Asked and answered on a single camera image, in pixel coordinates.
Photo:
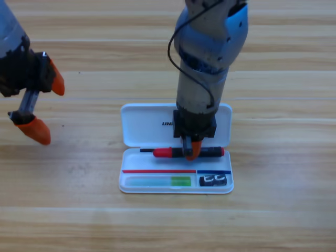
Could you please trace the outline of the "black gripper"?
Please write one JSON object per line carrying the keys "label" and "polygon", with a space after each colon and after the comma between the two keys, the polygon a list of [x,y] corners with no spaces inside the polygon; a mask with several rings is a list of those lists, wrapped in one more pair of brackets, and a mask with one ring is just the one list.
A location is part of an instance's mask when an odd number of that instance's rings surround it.
{"label": "black gripper", "polygon": [[22,133],[42,144],[51,143],[50,129],[34,114],[37,98],[41,92],[65,94],[64,79],[49,55],[34,52],[26,35],[1,37],[1,94],[16,96],[25,90],[17,110],[8,112],[14,126]]}
{"label": "black gripper", "polygon": [[217,123],[215,113],[173,111],[173,137],[182,141],[182,153],[188,161],[198,158],[204,138],[213,138]]}

